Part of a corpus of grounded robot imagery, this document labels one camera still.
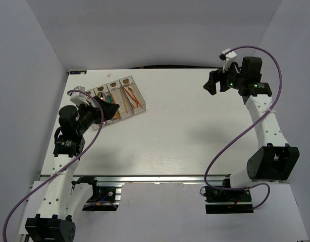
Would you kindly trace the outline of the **orange plastic fork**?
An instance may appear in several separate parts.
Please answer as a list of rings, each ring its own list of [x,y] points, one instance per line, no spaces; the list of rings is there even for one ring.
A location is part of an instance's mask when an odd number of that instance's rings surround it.
[[[134,93],[134,90],[132,88],[124,88],[125,92],[130,96],[130,98],[136,103],[137,106],[140,106],[139,100],[137,99],[137,96]]]
[[[133,90],[131,87],[128,87],[128,91],[129,91],[132,95],[134,95],[134,96],[136,97],[136,99],[138,100],[137,96],[136,96],[135,93],[134,93],[134,90]]]
[[[126,88],[123,89],[128,94],[128,96],[136,103],[136,105],[139,106],[139,101],[136,99],[136,97],[132,95]]]

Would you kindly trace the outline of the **teal plastic spoon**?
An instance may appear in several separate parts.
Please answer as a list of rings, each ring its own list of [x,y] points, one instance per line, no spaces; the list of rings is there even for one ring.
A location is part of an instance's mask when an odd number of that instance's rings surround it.
[[[110,95],[106,96],[106,102],[107,103],[113,103],[112,97]]]

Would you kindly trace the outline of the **orange plastic chopstick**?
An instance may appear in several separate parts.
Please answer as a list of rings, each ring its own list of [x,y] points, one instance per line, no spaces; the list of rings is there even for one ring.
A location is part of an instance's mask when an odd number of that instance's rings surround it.
[[[125,112],[128,113],[127,105],[125,102],[125,97],[124,97],[124,94],[123,94],[121,89],[120,89],[120,94],[121,94],[121,98],[122,98],[122,103],[124,104],[124,107],[125,107]]]
[[[110,95],[111,95],[111,97],[112,97],[112,101],[113,101],[113,104],[116,104],[117,105],[117,111],[119,110],[119,108],[120,108],[120,105],[117,103],[117,101],[116,101],[116,99],[115,99],[115,96],[113,95],[113,93],[112,92],[110,92]]]

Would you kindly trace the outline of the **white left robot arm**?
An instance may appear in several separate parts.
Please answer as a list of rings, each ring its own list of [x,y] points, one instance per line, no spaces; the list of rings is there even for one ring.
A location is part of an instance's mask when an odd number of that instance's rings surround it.
[[[59,110],[59,127],[54,136],[53,170],[42,203],[25,229],[33,241],[73,241],[73,217],[80,210],[105,202],[93,177],[73,180],[85,148],[84,133],[92,125],[112,119],[119,105],[95,96],[92,100],[72,98],[72,105]]]

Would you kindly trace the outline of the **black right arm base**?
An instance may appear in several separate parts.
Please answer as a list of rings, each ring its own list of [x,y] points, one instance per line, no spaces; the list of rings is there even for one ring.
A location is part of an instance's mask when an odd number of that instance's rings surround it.
[[[205,197],[206,214],[249,214],[253,213],[253,205],[249,190],[225,191],[208,186],[200,189]]]

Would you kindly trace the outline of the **silver metal spoon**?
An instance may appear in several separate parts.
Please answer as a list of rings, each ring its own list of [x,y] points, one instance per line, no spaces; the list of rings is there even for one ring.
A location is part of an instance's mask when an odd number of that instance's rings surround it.
[[[105,96],[102,92],[98,92],[97,96],[98,96],[101,100],[103,100],[103,101],[105,101],[105,102],[107,101],[106,96]]]

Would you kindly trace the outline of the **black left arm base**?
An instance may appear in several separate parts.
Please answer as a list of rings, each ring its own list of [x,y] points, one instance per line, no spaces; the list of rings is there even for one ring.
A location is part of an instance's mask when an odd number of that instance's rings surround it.
[[[122,184],[92,180],[92,196],[83,211],[115,212],[121,199]]]

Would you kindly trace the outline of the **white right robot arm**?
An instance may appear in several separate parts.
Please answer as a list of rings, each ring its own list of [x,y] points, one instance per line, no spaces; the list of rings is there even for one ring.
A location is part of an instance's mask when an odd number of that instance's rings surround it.
[[[299,149],[285,139],[272,107],[272,91],[261,82],[262,59],[244,57],[242,65],[230,55],[221,55],[224,65],[211,71],[204,89],[211,95],[236,89],[249,111],[257,137],[258,150],[248,159],[246,168],[227,176],[221,188],[222,197],[235,200],[240,188],[253,187],[258,182],[287,180],[299,158]]]

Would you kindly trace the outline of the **orange plastic spoon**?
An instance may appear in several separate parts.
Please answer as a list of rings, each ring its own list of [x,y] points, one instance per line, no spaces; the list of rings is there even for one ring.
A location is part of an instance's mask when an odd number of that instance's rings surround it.
[[[119,118],[119,117],[120,117],[119,113],[116,112],[115,115],[113,116],[113,119],[117,119],[117,118]]]

